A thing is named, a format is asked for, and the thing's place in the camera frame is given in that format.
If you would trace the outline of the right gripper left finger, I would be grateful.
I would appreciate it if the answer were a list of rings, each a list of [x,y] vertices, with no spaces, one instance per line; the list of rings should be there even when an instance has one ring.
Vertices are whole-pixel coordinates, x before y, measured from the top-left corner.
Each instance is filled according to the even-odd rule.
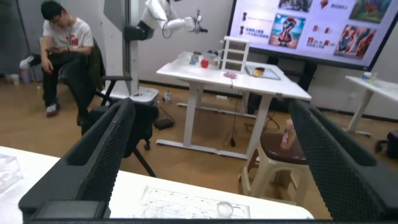
[[[75,145],[20,199],[23,218],[49,200],[109,203],[134,122],[126,98],[110,106]]]

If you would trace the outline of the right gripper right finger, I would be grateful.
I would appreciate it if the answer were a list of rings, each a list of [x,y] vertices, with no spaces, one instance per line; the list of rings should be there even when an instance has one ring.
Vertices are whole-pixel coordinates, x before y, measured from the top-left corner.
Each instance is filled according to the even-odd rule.
[[[332,219],[397,219],[397,170],[378,160],[308,102],[291,100],[289,111]]]

